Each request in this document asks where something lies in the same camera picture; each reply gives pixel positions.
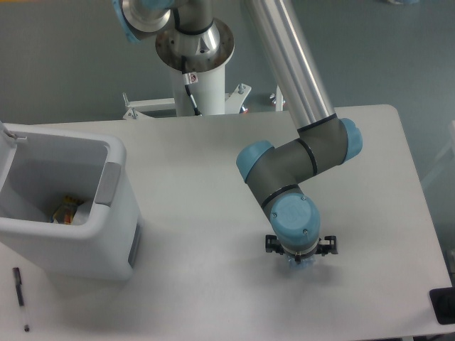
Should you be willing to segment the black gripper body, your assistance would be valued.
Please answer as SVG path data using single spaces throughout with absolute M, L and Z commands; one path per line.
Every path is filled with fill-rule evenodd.
M 303 251 L 294 251 L 284 248 L 284 253 L 289 263 L 314 263 L 314 256 L 320 254 L 320 246 L 315 244 L 312 248 Z

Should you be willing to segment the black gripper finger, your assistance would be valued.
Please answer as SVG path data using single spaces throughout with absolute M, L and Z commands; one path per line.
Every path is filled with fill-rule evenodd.
M 279 255 L 284 255 L 284 247 L 281 245 L 276 235 L 265 235 L 264 248 L 267 253 L 277 253 Z
M 325 256 L 327 254 L 337 254 L 338 253 L 338 243 L 337 236 L 330 235 L 325 236 L 324 239 L 319 239 L 316 254 Z

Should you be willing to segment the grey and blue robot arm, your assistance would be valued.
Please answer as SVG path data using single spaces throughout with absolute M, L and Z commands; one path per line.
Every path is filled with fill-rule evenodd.
M 300 184 L 357 156 L 363 140 L 350 119 L 337 116 L 290 1 L 246 1 L 245 6 L 296 127 L 298 137 L 280 147 L 258 141 L 236 165 L 273 232 L 268 253 L 294 265 L 337 253 L 334 236 L 320 237 L 321 218 Z M 128 40 L 155 37 L 170 68 L 176 113 L 202 117 L 227 111 L 224 67 L 234 52 L 229 27 L 214 17 L 211 1 L 114 1 Z

